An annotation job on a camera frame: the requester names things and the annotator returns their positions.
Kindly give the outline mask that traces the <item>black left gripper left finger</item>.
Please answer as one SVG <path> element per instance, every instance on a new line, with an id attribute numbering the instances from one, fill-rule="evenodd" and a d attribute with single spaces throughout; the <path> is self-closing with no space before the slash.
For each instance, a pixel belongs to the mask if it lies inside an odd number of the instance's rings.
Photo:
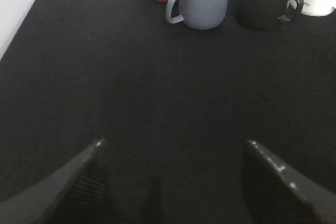
<path id="1" fill-rule="evenodd" d="M 40 182 L 1 202 L 1 223 L 95 223 L 107 198 L 102 154 L 106 140 L 83 151 Z"/>

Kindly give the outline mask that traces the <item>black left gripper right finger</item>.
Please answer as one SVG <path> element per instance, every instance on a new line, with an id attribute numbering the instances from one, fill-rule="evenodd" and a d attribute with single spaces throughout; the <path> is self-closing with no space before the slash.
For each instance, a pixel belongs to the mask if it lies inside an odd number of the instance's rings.
<path id="1" fill-rule="evenodd" d="M 243 192 L 253 223 L 335 223 L 335 194 L 255 140 L 244 145 Z"/>

